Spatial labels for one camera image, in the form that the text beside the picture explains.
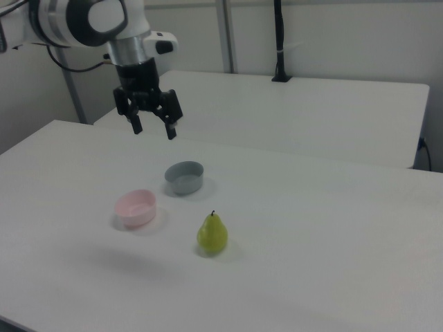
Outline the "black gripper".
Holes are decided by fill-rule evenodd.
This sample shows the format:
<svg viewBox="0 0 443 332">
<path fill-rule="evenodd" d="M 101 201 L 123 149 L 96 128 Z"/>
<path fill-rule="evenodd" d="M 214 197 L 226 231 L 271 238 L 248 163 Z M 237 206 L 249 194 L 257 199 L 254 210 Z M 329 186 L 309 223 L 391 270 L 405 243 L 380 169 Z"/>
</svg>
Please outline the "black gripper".
<svg viewBox="0 0 443 332">
<path fill-rule="evenodd" d="M 175 126 L 183 112 L 175 90 L 161 92 L 155 59 L 116 66 L 116 70 L 120 80 L 120 87 L 113 91 L 117 112 L 126 117 L 133 132 L 139 134 L 143 130 L 138 110 L 153 111 L 163 121 L 168 139 L 174 139 L 177 136 Z"/>
</svg>

